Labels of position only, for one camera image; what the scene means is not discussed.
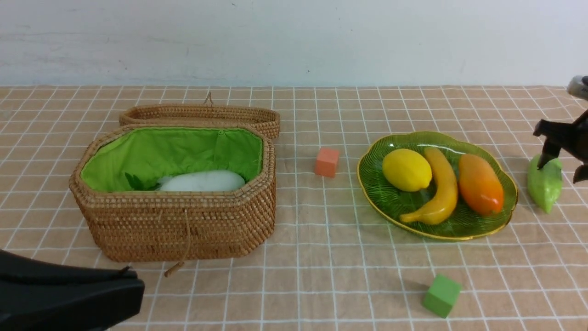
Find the green fabric lining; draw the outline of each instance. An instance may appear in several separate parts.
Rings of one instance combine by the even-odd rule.
[[[100,192],[132,191],[125,173],[146,187],[164,176],[230,170],[245,182],[261,172],[263,141],[242,128],[146,127],[100,148],[81,179]]]

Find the green plate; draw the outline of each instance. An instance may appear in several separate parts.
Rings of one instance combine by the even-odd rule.
[[[430,226],[420,222],[403,224],[396,221],[401,214],[411,213],[429,201],[435,195],[436,187],[432,181],[427,189],[419,192],[400,191],[384,178],[382,160],[397,148],[408,148],[422,154],[427,146],[439,148],[453,166],[457,176],[459,176],[457,163],[462,154],[475,154],[488,161],[505,191],[502,212],[490,217],[479,216],[460,197],[453,214],[438,225]],[[389,135],[379,139],[359,160],[358,179],[367,200],[384,218],[412,233],[438,240],[463,241],[494,234],[510,222],[519,201],[515,182],[502,170],[490,153],[478,146],[455,140],[438,132],[419,131]]]

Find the white radish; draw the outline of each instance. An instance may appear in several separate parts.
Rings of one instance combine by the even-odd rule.
[[[158,181],[158,191],[175,192],[226,192],[245,185],[239,174],[229,170],[199,171],[175,177],[163,177]]]

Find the banana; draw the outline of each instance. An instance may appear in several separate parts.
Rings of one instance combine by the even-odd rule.
[[[400,215],[402,223],[421,222],[437,225],[451,216],[459,196],[457,178],[443,153],[436,147],[424,150],[425,159],[431,165],[433,180],[437,185],[435,196],[418,210]]]

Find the gold plate rim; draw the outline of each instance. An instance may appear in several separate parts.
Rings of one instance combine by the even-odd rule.
[[[363,181],[362,181],[362,178],[361,178],[361,175],[360,175],[360,170],[359,170],[359,169],[360,169],[360,166],[361,166],[361,164],[362,164],[362,161],[363,161],[363,159],[364,159],[364,158],[365,158],[365,157],[366,157],[368,154],[370,154],[370,152],[372,151],[372,149],[374,148],[374,146],[375,146],[375,145],[376,145],[378,142],[380,142],[381,140],[384,140],[384,139],[387,139],[387,138],[390,138],[390,137],[397,137],[397,136],[410,136],[410,135],[418,135],[418,134],[425,134],[425,133],[426,133],[426,134],[434,134],[434,135],[435,135],[435,134],[436,134],[436,135],[442,135],[442,136],[444,136],[444,137],[446,137],[446,138],[448,138],[448,139],[451,139],[451,140],[453,140],[453,141],[455,141],[455,142],[457,142],[457,143],[462,143],[462,144],[470,145],[470,146],[472,146],[472,147],[474,147],[474,148],[478,148],[478,149],[480,149],[480,150],[483,150],[484,152],[488,153],[488,155],[490,155],[490,157],[491,157],[493,160],[495,160],[496,164],[498,164],[498,168],[499,168],[499,170],[500,170],[500,171],[501,171],[503,174],[505,174],[505,175],[506,175],[506,177],[507,177],[507,178],[508,178],[508,179],[509,179],[509,180],[510,180],[512,183],[513,183],[513,186],[514,186],[514,194],[515,194],[515,197],[514,197],[514,204],[513,204],[512,208],[510,209],[510,213],[509,213],[509,215],[508,215],[508,219],[506,220],[506,222],[504,222],[504,223],[503,223],[503,224],[502,224],[500,227],[498,227],[498,228],[496,228],[496,229],[494,229],[494,230],[492,230],[492,231],[488,231],[488,232],[481,233],[481,234],[476,234],[476,235],[474,235],[474,236],[464,236],[464,237],[445,237],[445,236],[438,236],[438,235],[431,234],[431,233],[427,233],[427,232],[422,232],[422,231],[419,231],[419,230],[415,230],[415,229],[413,229],[413,228],[411,228],[411,227],[408,227],[407,225],[405,225],[405,224],[403,224],[403,223],[401,223],[401,222],[399,222],[399,221],[397,221],[397,220],[395,220],[395,219],[391,218],[390,216],[388,216],[386,213],[384,213],[382,210],[380,210],[380,209],[379,209],[379,208],[378,208],[378,207],[377,207],[377,206],[376,206],[376,205],[373,203],[372,199],[370,199],[370,198],[369,198],[369,196],[368,196],[368,193],[366,192],[366,188],[365,188],[365,186],[363,185]],[[404,230],[406,230],[406,231],[408,231],[408,232],[412,232],[412,233],[414,233],[414,234],[418,234],[418,235],[420,235],[420,236],[423,236],[423,237],[426,237],[426,238],[430,238],[430,239],[436,239],[436,240],[449,240],[449,241],[467,241],[467,240],[473,240],[473,239],[479,239],[479,238],[483,238],[483,237],[491,236],[491,235],[493,235],[493,234],[495,234],[495,233],[498,233],[498,232],[499,232],[499,231],[501,231],[502,229],[504,229],[504,228],[505,228],[505,227],[506,227],[506,226],[507,226],[507,225],[510,223],[510,220],[511,220],[511,219],[512,219],[512,217],[513,217],[513,213],[514,213],[514,211],[515,211],[515,208],[516,208],[516,206],[517,206],[517,205],[518,205],[518,203],[519,203],[519,188],[518,188],[518,186],[517,186],[516,182],[515,182],[515,181],[512,179],[512,177],[510,176],[510,174],[509,174],[509,173],[507,173],[507,172],[506,172],[506,171],[505,171],[505,170],[502,168],[502,165],[500,165],[500,162],[498,162],[498,161],[497,161],[497,160],[494,158],[494,156],[492,156],[492,154],[491,154],[491,153],[489,153],[489,152],[488,152],[488,151],[487,151],[485,148],[483,148],[483,147],[480,147],[480,146],[478,146],[478,145],[474,145],[474,144],[468,143],[467,141],[457,140],[457,139],[453,138],[452,136],[450,136],[450,135],[448,135],[448,134],[444,134],[444,133],[440,133],[440,132],[435,132],[435,131],[415,131],[415,132],[412,132],[412,133],[406,133],[406,134],[389,134],[389,135],[386,135],[386,136],[384,136],[384,137],[382,137],[382,138],[379,138],[378,140],[376,140],[376,141],[375,141],[375,142],[374,142],[374,143],[373,143],[373,144],[372,144],[372,145],[371,145],[371,146],[368,148],[367,152],[365,152],[365,154],[361,156],[361,158],[359,159],[359,162],[358,162],[358,164],[357,164],[357,167],[356,167],[356,170],[355,170],[355,171],[356,171],[356,175],[357,175],[357,177],[358,177],[359,185],[360,185],[360,186],[361,186],[361,188],[362,188],[363,195],[366,197],[366,199],[367,199],[367,202],[369,202],[369,204],[372,206],[372,208],[374,208],[374,209],[375,209],[375,210],[376,210],[376,211],[377,211],[377,212],[378,212],[380,215],[382,215],[382,216],[383,216],[383,217],[384,217],[384,218],[385,218],[385,219],[386,219],[388,222],[390,222],[390,223],[392,223],[392,224],[394,224],[394,225],[396,225],[396,226],[400,227],[401,229],[404,229]]]

